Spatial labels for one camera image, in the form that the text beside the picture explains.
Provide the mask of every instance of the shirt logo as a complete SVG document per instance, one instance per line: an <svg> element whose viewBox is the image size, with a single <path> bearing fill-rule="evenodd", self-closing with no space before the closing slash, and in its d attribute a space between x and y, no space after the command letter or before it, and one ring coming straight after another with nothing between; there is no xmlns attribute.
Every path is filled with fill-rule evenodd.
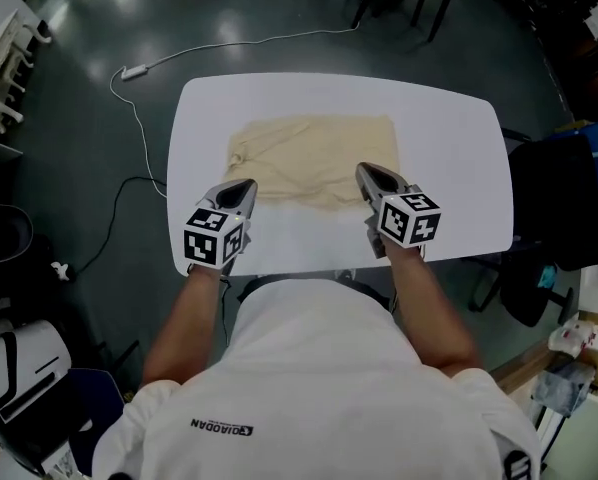
<svg viewBox="0 0 598 480"><path fill-rule="evenodd" d="M230 434L233 436L251 436L254 430L254 427L248 425L235 425L233 423L222 423L221 421L214 420L196 420L194 418L190 423L190 426L200 430L214 432L215 434Z"/></svg>

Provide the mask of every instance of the shirt sleeve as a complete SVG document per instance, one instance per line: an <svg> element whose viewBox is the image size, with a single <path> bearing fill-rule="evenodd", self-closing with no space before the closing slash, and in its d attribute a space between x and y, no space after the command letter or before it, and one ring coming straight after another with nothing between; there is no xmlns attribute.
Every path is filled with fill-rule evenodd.
<svg viewBox="0 0 598 480"><path fill-rule="evenodd" d="M503 478L538 480L541 466L539 437L517 404L484 370L463 370L452 380L459 384L490 427L499 448Z"/></svg>
<svg viewBox="0 0 598 480"><path fill-rule="evenodd" d="M92 459L93 480L108 480L114 473L141 476L143 438L148 422L180 385L159 380L139 390L121 417L101 436Z"/></svg>

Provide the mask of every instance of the person's left arm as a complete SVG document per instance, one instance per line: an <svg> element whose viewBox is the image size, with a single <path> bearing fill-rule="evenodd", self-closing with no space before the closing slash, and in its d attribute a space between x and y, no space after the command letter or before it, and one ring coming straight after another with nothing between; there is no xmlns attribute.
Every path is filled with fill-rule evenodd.
<svg viewBox="0 0 598 480"><path fill-rule="evenodd" d="M142 384L185 383L206 369L217 312L220 270L196 265L152 345Z"/></svg>

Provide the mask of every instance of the white cable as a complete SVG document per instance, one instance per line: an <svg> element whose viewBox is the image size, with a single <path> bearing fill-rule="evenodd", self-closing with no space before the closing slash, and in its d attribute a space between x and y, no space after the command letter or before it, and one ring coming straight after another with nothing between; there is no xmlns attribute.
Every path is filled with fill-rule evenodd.
<svg viewBox="0 0 598 480"><path fill-rule="evenodd" d="M117 71L115 71L115 74L112 75L112 78L110 79L110 92L112 94L114 94L118 99L120 99L121 101L123 101L124 103L127 103L128 105L130 105L132 107L132 111L135 114L135 119L139 123L139 128L141 129L141 140L143 140L143 149L146 153L146 167L148 168L148 174L150 174L150 177L152 178L152 186L155 187L157 194L159 194L160 196L165 197L167 199L168 196L166 196L166 194L164 194L161 190L159 190L159 187L155 183L154 176L152 175L152 170L150 169L150 160L148 159L148 144L146 144L146 133L143 130L143 124L141 124L141 119L139 119L139 116L137 115L137 107L135 106L135 104L132 101L119 96L119 94L117 94L117 92L112 88L112 82L114 82L115 77L119 73L121 73L124 69L126 69L126 66L119 68Z"/></svg>
<svg viewBox="0 0 598 480"><path fill-rule="evenodd" d="M194 51L199 51L199 50L210 50L212 48L221 48L222 46L256 45L256 44L267 43L269 41L276 41L278 39L292 39L294 37L311 36L311 35L316 35L316 34L345 34L347 32L354 32L358 28L359 28L359 23L357 23L357 26L355 28L347 28L344 30L311 30L310 32L299 32L298 34L267 37L266 39L262 39L261 41L235 41L234 43L219 43L219 44L206 44L203 46L195 46L194 48L188 48L186 50L182 50L182 51L174 53L172 55L168 55L167 57L158 59L150 64L146 64L146 71L154 68L155 66L158 66L159 64L163 64L164 62L167 62L171 59L174 59L176 57L179 57L180 55L183 55L183 54L189 53L189 52L194 52ZM135 106L135 104L132 101L119 96L119 94L112 88L112 83L114 82L116 76L125 69L126 69L126 66L122 66L115 72L114 75L112 75L112 78L110 79L110 92L112 94L114 94L115 97L118 98L119 100L132 106L132 111L135 114L135 119L137 120L137 123L139 123L139 128L141 129L141 139L143 140L143 149L146 153L146 167L148 168L148 174L150 174L151 178L154 178L154 176L152 175L152 170L150 169L150 160L148 159L148 145L146 144L146 134L143 129L143 124L141 124L141 120L139 119L139 116L137 115L137 107ZM161 190L159 190L159 187L157 187L157 184L154 181L152 182L152 185L155 187L155 190L157 191L157 193L160 196L167 198L166 194L164 194L163 192L161 192Z"/></svg>

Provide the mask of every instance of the black cable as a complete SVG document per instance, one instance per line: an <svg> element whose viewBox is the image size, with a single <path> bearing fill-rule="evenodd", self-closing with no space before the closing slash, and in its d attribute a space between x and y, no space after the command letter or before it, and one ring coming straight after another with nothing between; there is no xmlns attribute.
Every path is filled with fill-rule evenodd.
<svg viewBox="0 0 598 480"><path fill-rule="evenodd" d="M110 224L108 224L108 233L106 234L106 239L103 241L103 243L101 244L101 247L99 247L99 250L97 251L97 253L90 258L83 267L77 269L75 271L76 275L82 274L90 265L92 265L98 258L99 256L101 256L101 254L103 253L103 250L106 248L106 245L108 245L108 242L110 241L110 235L112 234L112 225L115 222L115 217L117 216L117 202L119 201L119 196L121 195L121 191L123 190L123 187L126 186L126 183L130 182L130 181L134 181L134 180L143 180L143 181L154 181L155 183L159 183L160 185L163 185L164 187L166 186L166 184L163 181L154 179L154 178L149 178L147 176L131 176L130 178L126 178L125 180L123 180L121 182L121 186L119 187L119 190L117 190L117 195L115 196L115 202L112 205L112 218L110 219Z"/></svg>
<svg viewBox="0 0 598 480"><path fill-rule="evenodd" d="M230 340L228 339L228 329L226 327L226 293L228 293L228 290L232 288L232 285L230 284L230 281L228 281L228 279L225 277L222 277L220 281L226 285L226 288L224 289L223 294L221 295L221 324L223 325L223 334L226 337L227 347L228 345L230 345Z"/></svg>

